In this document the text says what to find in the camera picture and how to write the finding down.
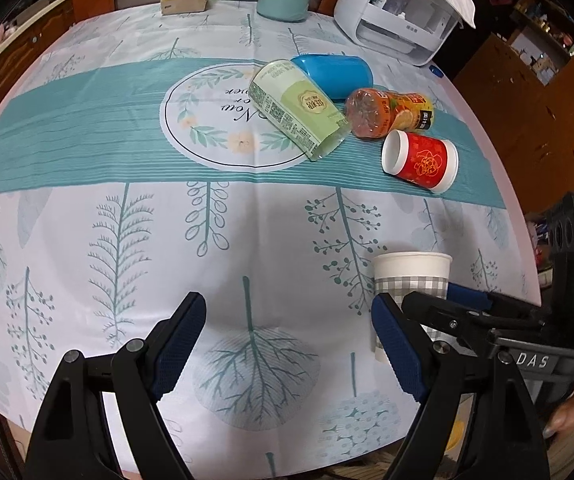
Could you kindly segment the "person's hand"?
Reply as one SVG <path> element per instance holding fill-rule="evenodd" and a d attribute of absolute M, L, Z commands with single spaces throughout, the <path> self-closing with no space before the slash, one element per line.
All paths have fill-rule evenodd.
<path fill-rule="evenodd" d="M 562 438 L 574 434 L 574 392 L 553 412 L 543 429 L 543 437 Z"/>

